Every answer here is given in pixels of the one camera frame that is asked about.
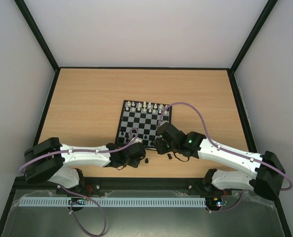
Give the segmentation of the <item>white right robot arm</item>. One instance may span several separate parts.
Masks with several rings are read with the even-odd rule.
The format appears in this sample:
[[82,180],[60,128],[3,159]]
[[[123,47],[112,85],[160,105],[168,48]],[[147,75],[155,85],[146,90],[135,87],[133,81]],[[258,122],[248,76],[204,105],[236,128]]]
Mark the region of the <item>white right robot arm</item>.
[[158,154],[178,153],[186,158],[210,160],[231,167],[233,171],[209,169],[202,187],[213,194],[217,190],[249,190],[267,200],[277,200],[285,170],[273,152],[250,153],[209,140],[204,134],[184,134],[165,121],[157,128],[154,141]]

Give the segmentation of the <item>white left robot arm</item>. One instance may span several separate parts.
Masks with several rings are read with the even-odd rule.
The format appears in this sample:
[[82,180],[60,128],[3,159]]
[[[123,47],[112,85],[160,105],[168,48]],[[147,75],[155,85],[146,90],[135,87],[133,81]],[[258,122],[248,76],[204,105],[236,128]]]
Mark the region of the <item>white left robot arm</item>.
[[19,168],[28,184],[52,182],[67,189],[83,185],[79,166],[137,168],[146,156],[140,138],[133,138],[122,148],[114,143],[99,147],[76,147],[52,137],[24,152],[25,164]]

